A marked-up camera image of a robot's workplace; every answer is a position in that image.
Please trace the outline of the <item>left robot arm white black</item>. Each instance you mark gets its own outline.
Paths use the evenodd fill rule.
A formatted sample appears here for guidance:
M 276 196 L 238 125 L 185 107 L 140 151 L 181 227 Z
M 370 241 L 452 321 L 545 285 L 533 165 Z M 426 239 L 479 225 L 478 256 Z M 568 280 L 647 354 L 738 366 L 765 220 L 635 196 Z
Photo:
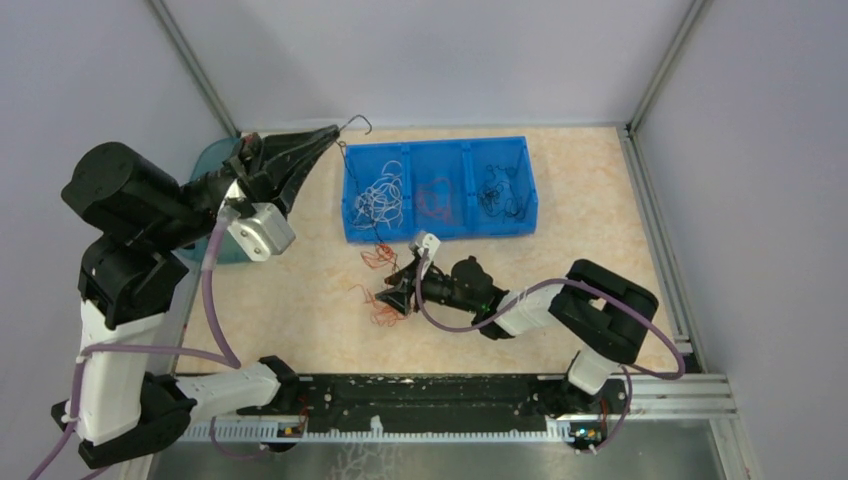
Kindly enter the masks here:
M 237 411 L 285 414 L 300 399 L 294 371 L 276 356 L 243 366 L 224 336 L 212 274 L 225 235 L 261 262 L 283 253 L 295 235 L 288 217 L 320 157 L 340 138 L 328 125 L 311 131 L 241 138 L 222 165 L 182 184 L 117 141 L 78 162 L 62 200 L 100 237 L 81 260 L 82 334 L 70 397 L 52 416 L 93 470 L 164 450 L 190 426 Z M 226 371 L 196 377 L 156 375 L 150 355 L 180 349 L 154 339 L 187 275 L 177 251 L 206 240 L 201 264 L 204 309 L 221 344 L 210 360 Z

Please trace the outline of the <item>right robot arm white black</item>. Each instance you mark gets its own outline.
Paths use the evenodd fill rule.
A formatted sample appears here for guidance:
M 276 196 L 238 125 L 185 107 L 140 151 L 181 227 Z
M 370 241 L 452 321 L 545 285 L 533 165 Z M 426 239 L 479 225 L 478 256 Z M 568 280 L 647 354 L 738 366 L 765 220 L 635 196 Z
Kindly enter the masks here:
M 470 256 L 445 273 L 420 256 L 385 280 L 377 301 L 403 315 L 429 303 L 472 314 L 470 330 L 511 339 L 532 330 L 562 326 L 584 346 L 566 373 L 563 398 L 576 412 L 602 398 L 608 377 L 639 355 L 659 301 L 644 287 L 587 259 L 575 261 L 564 278 L 523 291 L 495 285 Z

